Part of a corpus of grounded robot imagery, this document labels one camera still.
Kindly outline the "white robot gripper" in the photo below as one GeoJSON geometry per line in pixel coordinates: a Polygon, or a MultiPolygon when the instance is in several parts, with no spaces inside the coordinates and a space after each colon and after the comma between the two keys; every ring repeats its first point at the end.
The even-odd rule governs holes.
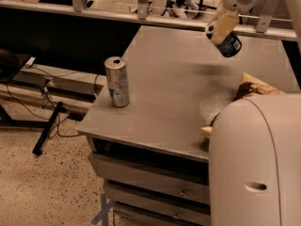
{"type": "Polygon", "coordinates": [[[211,38],[213,44],[221,44],[239,23],[238,13],[250,11],[259,0],[221,0],[211,38]]]}

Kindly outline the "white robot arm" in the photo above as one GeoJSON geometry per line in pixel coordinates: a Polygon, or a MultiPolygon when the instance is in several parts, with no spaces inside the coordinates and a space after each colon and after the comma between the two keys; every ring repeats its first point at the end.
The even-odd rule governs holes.
{"type": "Polygon", "coordinates": [[[212,226],[301,226],[301,95],[227,105],[209,146],[212,226]]]}

